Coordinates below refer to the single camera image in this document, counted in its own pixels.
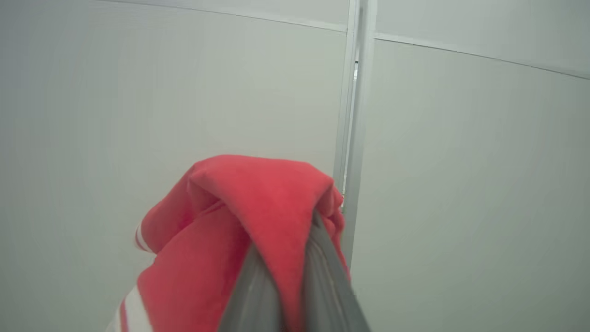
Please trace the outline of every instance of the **metal frame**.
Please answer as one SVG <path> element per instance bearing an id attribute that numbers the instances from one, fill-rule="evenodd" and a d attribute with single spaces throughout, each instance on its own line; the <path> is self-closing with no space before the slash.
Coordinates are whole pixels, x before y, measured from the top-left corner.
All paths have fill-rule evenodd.
<path id="1" fill-rule="evenodd" d="M 356 212 L 358 210 L 360 176 L 365 144 L 365 120 L 371 88 L 376 18 L 377 0 L 365 0 L 360 9 L 359 67 L 356 78 L 354 117 L 350 132 L 350 151 L 348 155 L 348 173 L 346 174 L 346 195 L 344 200 L 346 227 L 342 236 L 342 252 L 348 266 L 351 266 L 352 263 L 352 248 L 355 238 Z"/>
<path id="2" fill-rule="evenodd" d="M 342 89 L 340 93 L 340 113 L 338 115 L 338 129 L 336 133 L 336 153 L 334 156 L 334 186 L 342 192 L 345 178 L 346 151 L 348 150 L 348 136 L 350 128 L 350 111 L 352 109 L 352 91 L 356 63 L 356 49 L 358 36 L 358 20 L 360 0 L 349 0 L 348 27 L 346 29 L 346 50 L 344 68 L 342 70 Z"/>

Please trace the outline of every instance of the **white stripe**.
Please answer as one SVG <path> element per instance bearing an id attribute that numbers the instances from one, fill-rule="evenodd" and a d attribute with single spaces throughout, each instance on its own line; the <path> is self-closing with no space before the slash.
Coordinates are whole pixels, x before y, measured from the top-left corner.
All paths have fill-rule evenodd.
<path id="1" fill-rule="evenodd" d="M 133 243 L 135 244 L 135 246 L 138 247 L 139 249 L 141 249 L 141 247 L 143 247 L 143 250 L 153 253 L 153 251 L 151 249 L 149 249 L 149 246 L 146 243 L 146 241 L 143 239 L 142 224 L 141 223 L 139 223 L 139 225 L 135 229 L 135 234 L 137 234 L 137 236 L 133 238 Z M 137 239 L 137 241 L 139 241 L 139 244 L 141 245 L 141 247 L 137 245 L 137 242 L 135 241 L 135 239 Z"/>
<path id="2" fill-rule="evenodd" d="M 129 332 L 151 332 L 152 325 L 149 322 L 148 313 L 143 307 L 142 296 L 137 286 L 129 292 L 125 298 L 125 311 L 127 312 L 127 326 Z"/>
<path id="3" fill-rule="evenodd" d="M 121 332 L 121 316 L 119 316 L 120 309 L 121 306 L 118 306 L 117 312 L 114 314 L 113 320 L 111 320 L 105 332 Z"/>

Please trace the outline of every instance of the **red hoodie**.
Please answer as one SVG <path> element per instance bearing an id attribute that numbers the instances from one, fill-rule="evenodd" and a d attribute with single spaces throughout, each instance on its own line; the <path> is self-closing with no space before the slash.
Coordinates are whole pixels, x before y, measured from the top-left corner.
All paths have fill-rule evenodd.
<path id="1" fill-rule="evenodd" d="M 342 196 L 304 162 L 220 155 L 194 164 L 137 228 L 157 254 L 123 300 L 113 331 L 214 332 L 254 242 L 280 293 L 290 331 L 303 331 L 301 281 L 312 211 L 343 266 Z"/>

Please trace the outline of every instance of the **white wall panel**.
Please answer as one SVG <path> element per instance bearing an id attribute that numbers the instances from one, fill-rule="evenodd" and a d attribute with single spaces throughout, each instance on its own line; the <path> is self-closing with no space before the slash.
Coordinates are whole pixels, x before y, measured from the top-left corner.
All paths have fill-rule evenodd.
<path id="1" fill-rule="evenodd" d="M 379 0 L 377 32 L 590 77 L 587 0 Z"/>
<path id="2" fill-rule="evenodd" d="M 303 19 L 346 25 L 348 1 L 338 0 L 116 0 L 158 6 L 176 6 L 205 11 L 221 11 L 253 16 L 275 16 L 280 19 Z"/>
<path id="3" fill-rule="evenodd" d="M 86 1 L 0 9 L 0 330 L 103 331 L 135 226 L 216 154 L 333 169 L 346 35 Z"/>
<path id="4" fill-rule="evenodd" d="M 590 83 L 375 42 L 352 256 L 373 331 L 588 331 Z"/>

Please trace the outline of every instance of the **fleece fabric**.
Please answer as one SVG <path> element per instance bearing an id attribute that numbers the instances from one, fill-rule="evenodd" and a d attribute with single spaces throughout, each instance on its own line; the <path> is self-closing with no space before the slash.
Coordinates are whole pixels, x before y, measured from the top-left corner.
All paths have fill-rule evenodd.
<path id="1" fill-rule="evenodd" d="M 340 250 L 342 196 L 305 162 L 220 155 L 194 164 L 145 216 L 135 242 L 157 256 L 110 328 L 214 332 L 250 244 L 280 293 L 286 327 L 304 330 L 301 283 L 312 211 Z"/>

